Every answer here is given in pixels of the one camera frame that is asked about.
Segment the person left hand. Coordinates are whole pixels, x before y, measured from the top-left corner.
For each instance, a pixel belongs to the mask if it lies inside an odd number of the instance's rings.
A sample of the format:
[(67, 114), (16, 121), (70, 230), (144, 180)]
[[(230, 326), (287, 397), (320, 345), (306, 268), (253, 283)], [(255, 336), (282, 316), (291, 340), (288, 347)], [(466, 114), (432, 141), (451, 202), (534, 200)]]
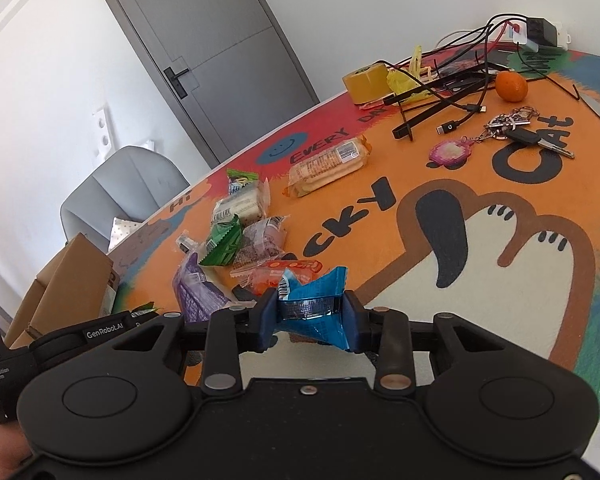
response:
[(18, 422), (0, 425), (0, 479), (8, 479), (32, 456)]

